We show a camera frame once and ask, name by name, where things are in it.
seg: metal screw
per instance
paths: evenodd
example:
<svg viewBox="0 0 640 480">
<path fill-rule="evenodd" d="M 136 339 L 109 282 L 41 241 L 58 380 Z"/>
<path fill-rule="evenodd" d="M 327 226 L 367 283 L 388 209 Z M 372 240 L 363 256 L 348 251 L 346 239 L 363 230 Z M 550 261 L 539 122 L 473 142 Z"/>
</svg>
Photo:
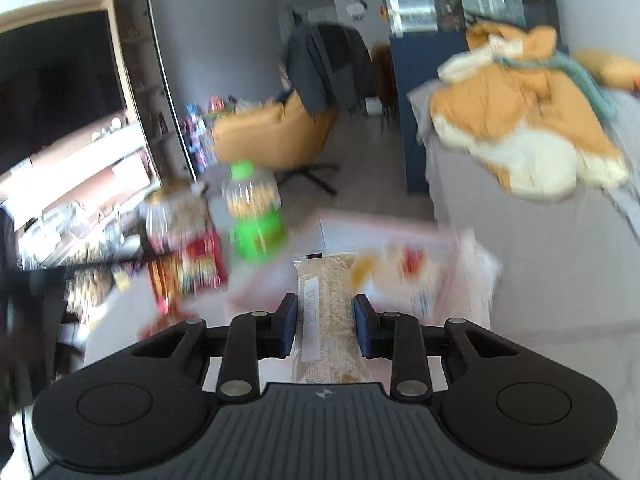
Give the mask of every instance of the metal screw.
<svg viewBox="0 0 640 480">
<path fill-rule="evenodd" d="M 396 386 L 396 391 L 405 397 L 419 397 L 429 391 L 429 387 L 422 381 L 409 379 L 401 381 Z"/>
<path fill-rule="evenodd" d="M 252 386 L 247 381 L 237 379 L 222 383 L 222 386 L 220 386 L 220 391 L 227 397 L 242 397 L 250 394 L 251 390 Z"/>
</svg>

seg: white label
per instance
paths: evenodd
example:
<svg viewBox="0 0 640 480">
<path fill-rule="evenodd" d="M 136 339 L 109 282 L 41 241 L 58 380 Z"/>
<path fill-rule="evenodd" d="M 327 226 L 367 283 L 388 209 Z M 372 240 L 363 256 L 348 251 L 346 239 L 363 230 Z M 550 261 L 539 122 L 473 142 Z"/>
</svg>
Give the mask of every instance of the white label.
<svg viewBox="0 0 640 480">
<path fill-rule="evenodd" d="M 320 358 L 320 278 L 306 280 L 302 288 L 302 362 Z"/>
</svg>

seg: blue cabinet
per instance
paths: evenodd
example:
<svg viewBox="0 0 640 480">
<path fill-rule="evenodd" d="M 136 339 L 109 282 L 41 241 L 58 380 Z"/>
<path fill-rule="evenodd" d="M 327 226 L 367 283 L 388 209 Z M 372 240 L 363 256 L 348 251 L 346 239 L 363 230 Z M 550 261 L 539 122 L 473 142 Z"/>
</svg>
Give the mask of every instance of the blue cabinet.
<svg viewBox="0 0 640 480">
<path fill-rule="evenodd" d="M 405 34 L 402 38 L 391 38 L 390 41 L 398 85 L 406 189 L 408 193 L 428 192 L 424 176 L 426 152 L 416 140 L 418 125 L 406 94 L 429 79 L 436 79 L 441 64 L 454 54 L 468 50 L 465 34 L 422 32 Z"/>
</svg>

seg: green bottle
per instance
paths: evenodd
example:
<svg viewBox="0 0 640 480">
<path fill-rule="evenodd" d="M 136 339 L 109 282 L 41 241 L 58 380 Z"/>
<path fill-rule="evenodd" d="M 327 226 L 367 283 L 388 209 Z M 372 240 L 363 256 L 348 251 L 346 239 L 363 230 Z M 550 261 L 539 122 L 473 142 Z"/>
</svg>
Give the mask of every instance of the green bottle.
<svg viewBox="0 0 640 480">
<path fill-rule="evenodd" d="M 222 187 L 229 214 L 236 219 L 231 235 L 241 258 L 261 262 L 286 240 L 280 215 L 280 194 L 274 176 L 250 160 L 231 165 L 231 178 Z"/>
</svg>

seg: green bottle cap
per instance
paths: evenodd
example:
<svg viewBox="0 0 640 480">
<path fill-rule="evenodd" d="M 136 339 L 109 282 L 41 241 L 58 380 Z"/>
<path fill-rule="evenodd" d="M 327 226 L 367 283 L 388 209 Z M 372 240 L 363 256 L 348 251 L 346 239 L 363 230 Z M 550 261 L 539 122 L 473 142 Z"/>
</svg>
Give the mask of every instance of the green bottle cap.
<svg viewBox="0 0 640 480">
<path fill-rule="evenodd" d="M 240 160 L 231 165 L 231 178 L 245 180 L 254 174 L 255 166 L 250 160 Z"/>
</svg>

